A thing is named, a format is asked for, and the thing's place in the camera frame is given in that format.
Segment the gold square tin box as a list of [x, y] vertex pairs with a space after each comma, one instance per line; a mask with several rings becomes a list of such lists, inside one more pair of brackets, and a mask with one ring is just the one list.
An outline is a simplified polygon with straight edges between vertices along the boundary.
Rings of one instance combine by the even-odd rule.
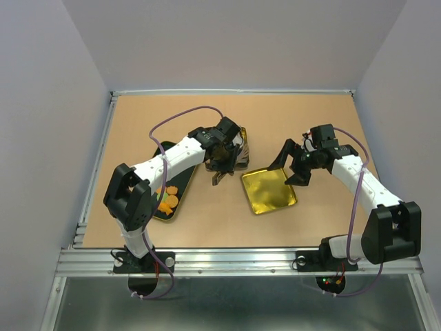
[[233, 172], [247, 169], [249, 165], [249, 145], [247, 131], [240, 128], [238, 134], [228, 142], [218, 144], [209, 159], [205, 161], [205, 169], [209, 172]]

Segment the gold tin lid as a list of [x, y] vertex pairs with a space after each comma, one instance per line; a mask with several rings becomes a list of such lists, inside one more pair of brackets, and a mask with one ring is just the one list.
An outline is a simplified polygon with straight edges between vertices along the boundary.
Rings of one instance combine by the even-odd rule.
[[282, 168], [252, 170], [243, 174], [241, 180], [254, 214], [273, 212], [298, 202], [293, 187], [285, 184], [287, 174]]

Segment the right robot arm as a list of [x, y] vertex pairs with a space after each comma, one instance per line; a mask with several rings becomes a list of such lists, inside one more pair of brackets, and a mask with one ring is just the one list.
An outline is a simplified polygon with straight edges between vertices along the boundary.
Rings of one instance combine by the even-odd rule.
[[346, 235], [323, 239], [317, 261], [332, 269], [342, 259], [356, 264], [361, 259], [377, 265], [416, 257], [421, 251], [420, 206], [406, 202], [386, 189], [368, 170], [369, 157], [361, 158], [351, 145], [342, 145], [331, 124], [316, 126], [303, 135], [303, 144], [287, 139], [269, 170], [283, 168], [287, 157], [293, 174], [287, 185], [306, 187], [315, 169], [326, 169], [353, 194]]

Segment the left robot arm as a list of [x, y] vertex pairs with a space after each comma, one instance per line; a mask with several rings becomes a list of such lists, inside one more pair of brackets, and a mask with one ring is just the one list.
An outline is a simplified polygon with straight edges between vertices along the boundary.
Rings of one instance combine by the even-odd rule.
[[196, 128], [175, 146], [137, 165], [118, 165], [112, 174], [103, 203], [121, 229], [130, 264], [139, 272], [153, 265], [153, 244], [147, 224], [156, 212], [159, 201], [156, 191], [165, 191], [165, 184], [191, 167], [206, 164], [214, 172], [212, 184], [218, 185], [227, 174], [233, 175], [245, 140], [242, 128], [223, 117], [210, 128]]

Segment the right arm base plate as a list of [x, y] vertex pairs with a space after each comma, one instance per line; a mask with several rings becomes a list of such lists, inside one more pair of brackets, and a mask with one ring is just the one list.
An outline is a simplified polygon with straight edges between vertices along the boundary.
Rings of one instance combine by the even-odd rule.
[[293, 269], [299, 272], [337, 272], [358, 271], [358, 265], [350, 264], [346, 259], [334, 258], [319, 250], [301, 250], [296, 253]]

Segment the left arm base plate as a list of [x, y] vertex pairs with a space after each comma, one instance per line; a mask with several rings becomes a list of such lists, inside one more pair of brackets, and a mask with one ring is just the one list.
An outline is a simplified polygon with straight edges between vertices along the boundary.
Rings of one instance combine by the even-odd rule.
[[[155, 252], [156, 256], [173, 272], [176, 254], [172, 251]], [[114, 260], [113, 273], [115, 274], [149, 274], [159, 270], [167, 273], [165, 268], [156, 264], [156, 260], [150, 255], [142, 259], [136, 258], [131, 252], [118, 251], [112, 255]]]

